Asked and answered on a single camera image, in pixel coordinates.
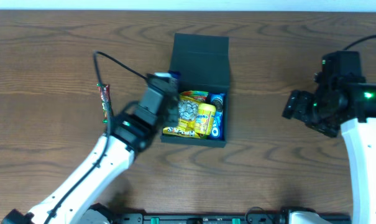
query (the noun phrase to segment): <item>light blue wall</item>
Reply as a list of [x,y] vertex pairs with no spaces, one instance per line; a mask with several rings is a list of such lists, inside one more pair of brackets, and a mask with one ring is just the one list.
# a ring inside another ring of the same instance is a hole
[[0,0],[0,9],[376,12],[376,0]]

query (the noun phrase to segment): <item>box lid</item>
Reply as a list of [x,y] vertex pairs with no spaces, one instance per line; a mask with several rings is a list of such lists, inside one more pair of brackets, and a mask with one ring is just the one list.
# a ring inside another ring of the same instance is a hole
[[170,70],[180,83],[229,87],[229,38],[175,34]]

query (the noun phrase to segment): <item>tabletop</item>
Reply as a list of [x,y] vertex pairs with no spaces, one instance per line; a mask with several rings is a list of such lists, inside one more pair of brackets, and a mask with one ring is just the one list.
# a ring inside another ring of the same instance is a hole
[[[281,115],[292,90],[314,91],[324,54],[376,34],[376,14],[0,11],[0,220],[50,195],[103,132],[93,50],[140,73],[164,72],[176,32],[229,37],[228,143],[185,146],[157,136],[97,202],[115,212],[244,213],[283,205],[351,212],[342,137]],[[353,50],[376,83],[376,40]],[[115,112],[140,99],[142,79],[99,62]]]

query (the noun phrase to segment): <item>yellow bottle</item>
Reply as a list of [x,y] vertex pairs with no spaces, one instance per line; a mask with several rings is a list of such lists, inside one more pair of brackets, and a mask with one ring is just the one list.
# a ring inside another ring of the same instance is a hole
[[213,105],[201,103],[196,115],[195,132],[198,134],[210,135],[213,127],[216,108]]

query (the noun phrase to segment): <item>blue cookie package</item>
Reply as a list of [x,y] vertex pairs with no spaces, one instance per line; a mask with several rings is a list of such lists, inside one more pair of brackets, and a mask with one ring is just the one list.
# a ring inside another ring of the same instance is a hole
[[222,111],[224,109],[224,93],[211,94],[210,103],[215,106],[217,111],[215,112],[213,128],[209,139],[222,140]]

